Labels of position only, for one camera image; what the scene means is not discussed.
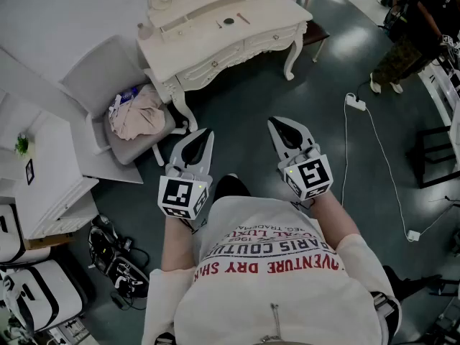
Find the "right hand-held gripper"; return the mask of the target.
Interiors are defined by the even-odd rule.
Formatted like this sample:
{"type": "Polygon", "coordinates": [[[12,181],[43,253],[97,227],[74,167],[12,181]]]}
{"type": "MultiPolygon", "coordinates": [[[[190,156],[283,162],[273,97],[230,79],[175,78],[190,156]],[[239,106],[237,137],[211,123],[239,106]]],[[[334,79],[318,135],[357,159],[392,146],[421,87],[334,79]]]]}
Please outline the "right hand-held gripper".
{"type": "Polygon", "coordinates": [[[334,182],[331,168],[308,128],[282,116],[271,116],[267,126],[281,160],[278,170],[298,199],[306,201],[327,192],[334,182]]]}

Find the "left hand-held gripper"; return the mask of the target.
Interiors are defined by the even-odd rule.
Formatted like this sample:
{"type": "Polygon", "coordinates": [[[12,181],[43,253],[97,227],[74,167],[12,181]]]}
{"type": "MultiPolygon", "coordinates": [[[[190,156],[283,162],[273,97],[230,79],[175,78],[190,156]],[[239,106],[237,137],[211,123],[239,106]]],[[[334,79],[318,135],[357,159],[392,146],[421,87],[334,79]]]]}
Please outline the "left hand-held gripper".
{"type": "Polygon", "coordinates": [[[199,129],[172,149],[165,175],[160,177],[157,205],[167,216],[179,219],[191,231],[210,193],[209,173],[214,143],[211,129],[199,129]]]}

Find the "white ornate dressing table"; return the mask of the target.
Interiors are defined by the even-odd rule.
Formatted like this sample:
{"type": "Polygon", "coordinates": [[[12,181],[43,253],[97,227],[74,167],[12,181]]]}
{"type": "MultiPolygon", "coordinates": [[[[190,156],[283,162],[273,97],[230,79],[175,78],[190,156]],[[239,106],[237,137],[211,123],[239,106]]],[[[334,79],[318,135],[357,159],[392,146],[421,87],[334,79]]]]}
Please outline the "white ornate dressing table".
{"type": "MultiPolygon", "coordinates": [[[[303,49],[303,35],[313,18],[309,11],[293,0],[147,0],[147,5],[147,16],[153,34],[148,40],[138,38],[142,54],[149,65],[147,74],[163,102],[172,103],[188,120],[191,132],[197,130],[198,123],[185,102],[185,94],[188,91],[183,89],[176,78],[179,72],[229,45],[238,41],[244,42],[248,37],[297,25],[294,41],[285,48],[289,49],[290,53],[285,61],[284,76],[291,81],[294,78],[294,62],[303,49]],[[251,24],[243,22],[236,13],[241,13],[251,24]],[[184,38],[164,42],[160,28],[184,16],[193,19],[193,29],[184,38]],[[234,23],[226,26],[225,18],[233,18],[234,23]],[[219,29],[216,21],[223,26],[222,29],[219,29]]],[[[244,63],[263,52],[269,51],[244,50],[225,69],[244,63]]]]}

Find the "person's left forearm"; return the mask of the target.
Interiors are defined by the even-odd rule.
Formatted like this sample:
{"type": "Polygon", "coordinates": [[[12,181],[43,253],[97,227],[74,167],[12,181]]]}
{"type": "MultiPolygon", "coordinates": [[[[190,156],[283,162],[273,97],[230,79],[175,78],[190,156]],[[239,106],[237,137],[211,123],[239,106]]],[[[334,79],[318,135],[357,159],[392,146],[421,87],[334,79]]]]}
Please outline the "person's left forearm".
{"type": "Polygon", "coordinates": [[[196,267],[193,237],[190,229],[178,218],[167,216],[162,248],[161,270],[191,270],[196,267]]]}

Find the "person's right forearm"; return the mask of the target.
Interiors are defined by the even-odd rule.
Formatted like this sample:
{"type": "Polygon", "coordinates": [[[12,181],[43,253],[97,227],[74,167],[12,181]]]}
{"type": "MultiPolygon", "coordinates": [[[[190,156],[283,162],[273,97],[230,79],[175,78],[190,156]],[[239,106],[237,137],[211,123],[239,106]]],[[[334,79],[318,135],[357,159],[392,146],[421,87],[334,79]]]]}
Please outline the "person's right forearm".
{"type": "Polygon", "coordinates": [[[310,210],[319,223],[326,243],[335,251],[352,242],[363,241],[357,225],[331,191],[315,197],[310,210]]]}

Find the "person's black trousers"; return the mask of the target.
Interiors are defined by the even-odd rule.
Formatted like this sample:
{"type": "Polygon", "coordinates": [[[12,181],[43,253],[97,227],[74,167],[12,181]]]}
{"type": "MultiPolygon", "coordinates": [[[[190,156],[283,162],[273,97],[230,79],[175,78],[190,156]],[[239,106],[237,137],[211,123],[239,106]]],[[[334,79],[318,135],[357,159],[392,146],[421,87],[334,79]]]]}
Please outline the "person's black trousers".
{"type": "Polygon", "coordinates": [[[213,204],[219,199],[228,196],[251,196],[245,184],[234,173],[223,176],[217,183],[213,197],[213,204]]]}

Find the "pink crumpled cloth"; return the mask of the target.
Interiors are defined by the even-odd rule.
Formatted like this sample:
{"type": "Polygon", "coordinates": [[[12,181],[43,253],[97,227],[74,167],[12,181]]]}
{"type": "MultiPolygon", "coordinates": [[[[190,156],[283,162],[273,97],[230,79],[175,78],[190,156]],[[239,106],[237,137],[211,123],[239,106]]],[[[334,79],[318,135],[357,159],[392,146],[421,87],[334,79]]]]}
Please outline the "pink crumpled cloth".
{"type": "Polygon", "coordinates": [[[120,103],[121,96],[117,94],[109,106],[109,127],[120,139],[156,135],[165,127],[165,112],[160,108],[162,101],[155,87],[146,84],[138,90],[138,95],[125,103],[120,103]]]}

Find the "blue plastic packet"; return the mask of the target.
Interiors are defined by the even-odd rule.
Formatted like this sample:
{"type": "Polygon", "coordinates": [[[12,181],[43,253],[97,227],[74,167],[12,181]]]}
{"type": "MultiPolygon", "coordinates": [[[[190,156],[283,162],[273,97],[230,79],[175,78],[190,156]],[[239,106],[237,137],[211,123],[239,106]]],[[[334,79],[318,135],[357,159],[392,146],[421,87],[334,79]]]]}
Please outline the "blue plastic packet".
{"type": "Polygon", "coordinates": [[[120,103],[123,104],[127,101],[130,101],[132,100],[133,98],[135,98],[139,93],[139,90],[138,90],[138,87],[133,87],[133,88],[130,88],[130,89],[127,89],[123,92],[121,92],[119,95],[121,96],[121,100],[120,100],[120,103]]]}

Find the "brown wooden chair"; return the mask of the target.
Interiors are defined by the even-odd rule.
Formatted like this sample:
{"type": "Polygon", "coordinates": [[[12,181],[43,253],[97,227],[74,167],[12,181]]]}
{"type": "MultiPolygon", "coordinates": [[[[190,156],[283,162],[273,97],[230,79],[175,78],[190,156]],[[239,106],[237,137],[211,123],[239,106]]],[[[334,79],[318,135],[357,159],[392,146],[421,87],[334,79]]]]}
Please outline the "brown wooden chair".
{"type": "MultiPolygon", "coordinates": [[[[309,0],[296,0],[304,9],[307,9],[309,0]]],[[[330,34],[313,19],[309,21],[306,33],[303,35],[303,45],[309,46],[318,43],[318,49],[315,55],[312,57],[312,62],[318,62],[318,56],[320,55],[326,40],[330,37],[330,34]]]]}

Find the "white cabinet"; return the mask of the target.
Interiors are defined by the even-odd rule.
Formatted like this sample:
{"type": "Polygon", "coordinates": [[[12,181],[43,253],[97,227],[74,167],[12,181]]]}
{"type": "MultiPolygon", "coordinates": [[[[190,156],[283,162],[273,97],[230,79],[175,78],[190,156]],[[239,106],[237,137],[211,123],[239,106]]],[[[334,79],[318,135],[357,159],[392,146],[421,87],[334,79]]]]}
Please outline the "white cabinet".
{"type": "Polygon", "coordinates": [[[25,239],[82,229],[98,215],[91,194],[97,183],[80,169],[68,121],[0,89],[0,188],[11,189],[25,239]],[[14,151],[18,134],[29,138],[25,156],[14,151]]]}

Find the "person's white printed t-shirt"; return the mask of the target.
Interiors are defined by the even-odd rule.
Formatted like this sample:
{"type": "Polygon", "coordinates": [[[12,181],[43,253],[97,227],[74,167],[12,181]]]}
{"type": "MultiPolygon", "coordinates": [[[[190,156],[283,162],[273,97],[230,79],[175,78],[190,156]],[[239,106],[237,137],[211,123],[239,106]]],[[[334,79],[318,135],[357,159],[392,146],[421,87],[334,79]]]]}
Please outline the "person's white printed t-shirt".
{"type": "Polygon", "coordinates": [[[142,345],[164,334],[177,345],[382,345],[371,292],[394,297],[364,239],[337,252],[311,211],[228,196],[209,211],[195,268],[151,272],[142,345]]]}

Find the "small green potted plant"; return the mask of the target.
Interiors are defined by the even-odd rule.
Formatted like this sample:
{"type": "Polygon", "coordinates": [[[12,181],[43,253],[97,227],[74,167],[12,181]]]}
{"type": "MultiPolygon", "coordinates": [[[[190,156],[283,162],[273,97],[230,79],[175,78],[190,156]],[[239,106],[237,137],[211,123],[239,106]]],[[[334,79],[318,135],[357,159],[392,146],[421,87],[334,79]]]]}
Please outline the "small green potted plant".
{"type": "Polygon", "coordinates": [[[18,134],[17,141],[14,145],[14,151],[20,155],[25,156],[29,149],[29,138],[26,134],[18,134]]]}

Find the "grey belt pack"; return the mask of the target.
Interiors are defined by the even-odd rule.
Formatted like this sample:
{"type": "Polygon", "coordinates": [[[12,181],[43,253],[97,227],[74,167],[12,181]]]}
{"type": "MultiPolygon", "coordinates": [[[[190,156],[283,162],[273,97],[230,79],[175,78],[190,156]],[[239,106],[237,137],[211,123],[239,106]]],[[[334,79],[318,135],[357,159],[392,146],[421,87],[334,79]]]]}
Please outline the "grey belt pack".
{"type": "Polygon", "coordinates": [[[382,345],[389,345],[400,328],[402,320],[400,302],[381,292],[371,292],[371,295],[382,332],[382,345]]]}

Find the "white case black trim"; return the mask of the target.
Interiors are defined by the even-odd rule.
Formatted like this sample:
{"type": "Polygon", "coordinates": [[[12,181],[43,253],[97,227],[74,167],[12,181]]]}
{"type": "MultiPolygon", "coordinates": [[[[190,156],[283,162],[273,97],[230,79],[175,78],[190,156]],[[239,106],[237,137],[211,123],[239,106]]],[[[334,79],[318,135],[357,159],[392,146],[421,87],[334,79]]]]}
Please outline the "white case black trim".
{"type": "Polygon", "coordinates": [[[67,322],[89,304],[88,291],[53,259],[7,274],[3,279],[3,301],[30,333],[67,322]]]}
{"type": "Polygon", "coordinates": [[[14,204],[0,204],[0,266],[13,267],[41,262],[50,248],[27,250],[14,204]]]}

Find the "black metal frame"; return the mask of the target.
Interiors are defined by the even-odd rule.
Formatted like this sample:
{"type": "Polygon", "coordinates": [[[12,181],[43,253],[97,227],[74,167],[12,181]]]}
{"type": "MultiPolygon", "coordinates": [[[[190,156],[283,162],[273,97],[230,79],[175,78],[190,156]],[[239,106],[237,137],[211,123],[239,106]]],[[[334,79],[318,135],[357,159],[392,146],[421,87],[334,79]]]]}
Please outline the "black metal frame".
{"type": "Polygon", "coordinates": [[[457,161],[458,170],[432,180],[424,181],[426,165],[438,165],[456,160],[454,146],[451,141],[444,144],[425,146],[426,138],[441,133],[447,133],[450,126],[440,126],[417,132],[414,146],[405,154],[413,169],[415,179],[420,189],[429,188],[447,181],[460,178],[460,162],[457,161]]]}

